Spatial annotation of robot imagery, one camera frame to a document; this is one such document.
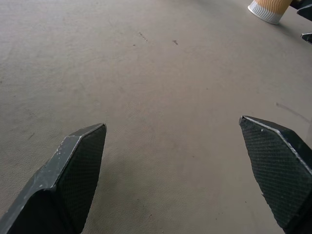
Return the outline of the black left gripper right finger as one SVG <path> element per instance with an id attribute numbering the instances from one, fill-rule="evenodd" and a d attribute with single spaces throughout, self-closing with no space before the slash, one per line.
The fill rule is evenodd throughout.
<path id="1" fill-rule="evenodd" d="M 253 175 L 285 234 L 312 234 L 312 149 L 267 120 L 239 120 Z"/>

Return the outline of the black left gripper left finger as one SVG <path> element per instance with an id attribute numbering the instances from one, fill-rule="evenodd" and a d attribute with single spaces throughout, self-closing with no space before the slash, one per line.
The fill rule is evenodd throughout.
<path id="1" fill-rule="evenodd" d="M 106 131 L 99 123 L 66 136 L 0 218 L 0 234 L 81 234 L 98 184 Z"/>

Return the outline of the ribbed tan paper cup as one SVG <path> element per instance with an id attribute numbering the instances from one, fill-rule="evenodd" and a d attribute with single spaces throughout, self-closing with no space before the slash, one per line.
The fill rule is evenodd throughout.
<path id="1" fill-rule="evenodd" d="M 259 19 L 278 24 L 292 0 L 253 0 L 248 10 Z"/>

